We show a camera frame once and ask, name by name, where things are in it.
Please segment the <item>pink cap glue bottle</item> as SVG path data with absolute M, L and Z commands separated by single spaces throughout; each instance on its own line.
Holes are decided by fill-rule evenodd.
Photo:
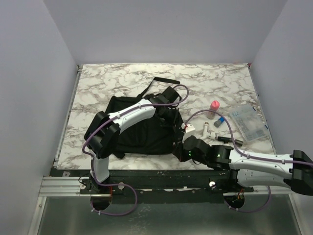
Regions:
M 217 111 L 220 107 L 220 103 L 217 100 L 213 100 L 211 105 L 210 105 L 210 112 L 208 113 L 211 118 L 215 116 L 215 111 Z

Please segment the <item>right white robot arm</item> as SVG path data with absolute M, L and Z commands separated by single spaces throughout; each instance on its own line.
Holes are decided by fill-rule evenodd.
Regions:
M 278 186 L 302 195 L 313 194 L 313 162 L 301 150 L 292 154 L 261 154 L 209 145 L 189 136 L 175 146 L 173 155 L 180 162 L 195 160 L 214 170 L 228 170 L 230 177 L 225 179 L 225 184 L 217 184 L 227 192 L 253 186 Z

